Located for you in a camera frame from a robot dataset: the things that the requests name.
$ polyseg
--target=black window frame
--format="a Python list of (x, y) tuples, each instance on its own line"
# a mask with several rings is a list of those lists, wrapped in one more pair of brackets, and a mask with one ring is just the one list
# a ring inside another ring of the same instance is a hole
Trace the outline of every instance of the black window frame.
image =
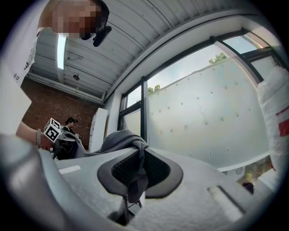
[[(260, 44), (263, 48), (240, 54), (230, 45), (223, 42), (226, 39), (237, 37), (237, 36), (242, 36), (242, 35), (247, 35), (253, 41)], [(285, 64), (285, 62), (282, 60), (279, 54), (266, 41), (264, 41), (262, 38), (260, 38), (253, 32), (250, 32), (244, 28), (241, 28), (241, 30), (238, 30), (238, 31), (226, 33), (226, 34), (216, 36), (216, 37), (210, 36), (208, 40), (205, 40), (181, 52), (180, 54), (174, 56), (173, 58), (161, 64), (159, 67), (151, 71), (148, 75), (143, 76), (138, 83), (136, 83), (132, 88), (130, 88), (125, 94), (122, 95), (117, 130), (123, 129), (123, 123), (121, 123), (121, 121), (123, 120), (124, 116), (140, 109), (140, 136), (146, 142), (148, 142), (149, 137), (148, 137), (148, 126), (147, 126), (148, 125), (148, 122), (147, 122), (148, 83), (147, 81), (150, 78), (154, 77), (157, 73), (161, 72), (162, 70), (166, 69), (170, 65), (174, 64), (175, 62), (178, 62), (182, 58), (188, 55), (191, 55), (195, 53), (196, 51), (204, 49), (210, 45), (216, 45), (217, 47), (219, 47), (221, 50), (225, 51), (229, 55), (234, 56), (235, 60), (244, 68), (244, 70), (247, 72), (249, 77), (255, 81), (256, 85), (262, 82), (264, 79), (256, 70), (256, 68), (251, 64), (251, 62), (253, 61), (266, 58), (268, 56), (272, 56), (276, 64), (278, 64), (279, 66), (289, 71), (288, 66)], [(139, 86), (141, 86), (141, 100), (131, 105), (130, 107), (127, 107), (127, 97), (129, 96), (130, 93), (132, 93)]]

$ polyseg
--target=headphones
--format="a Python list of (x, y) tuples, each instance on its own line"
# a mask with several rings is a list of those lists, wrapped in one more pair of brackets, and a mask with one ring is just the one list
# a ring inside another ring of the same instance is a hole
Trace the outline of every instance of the headphones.
[(104, 39), (107, 37), (107, 35), (112, 31), (112, 28), (110, 26), (107, 26), (107, 20), (109, 15), (109, 9), (107, 5), (102, 1), (99, 0), (100, 6), (101, 6), (101, 27), (95, 28), (95, 33), (82, 33), (80, 34), (80, 37), (83, 40), (88, 40), (92, 37), (93, 34), (96, 34), (93, 38), (93, 45), (95, 47), (98, 47)]

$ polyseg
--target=white bag with red print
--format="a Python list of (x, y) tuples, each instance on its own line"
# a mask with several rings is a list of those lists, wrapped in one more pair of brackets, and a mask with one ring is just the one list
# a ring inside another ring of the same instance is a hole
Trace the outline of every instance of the white bag with red print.
[(270, 157), (281, 172), (289, 154), (289, 73), (275, 67), (266, 81), (258, 84), (258, 101), (264, 116)]

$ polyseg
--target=corrugated metal ceiling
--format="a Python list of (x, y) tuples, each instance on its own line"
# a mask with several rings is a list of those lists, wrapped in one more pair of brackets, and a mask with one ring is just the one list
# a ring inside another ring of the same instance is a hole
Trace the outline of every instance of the corrugated metal ceiling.
[[(91, 40), (68, 39), (64, 84), (102, 97), (141, 52), (179, 24), (226, 9), (246, 8), (231, 0), (105, 0), (112, 32), (99, 47)], [(56, 64), (57, 36), (43, 30), (30, 72), (59, 81)], [(73, 75), (79, 76), (75, 81)]]

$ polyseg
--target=bracelet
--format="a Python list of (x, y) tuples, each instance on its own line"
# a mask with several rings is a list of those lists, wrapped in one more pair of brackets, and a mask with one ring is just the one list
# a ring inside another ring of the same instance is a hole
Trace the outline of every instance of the bracelet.
[(41, 135), (42, 135), (41, 129), (38, 129), (37, 135), (36, 135), (36, 143), (37, 143), (38, 147), (41, 146)]

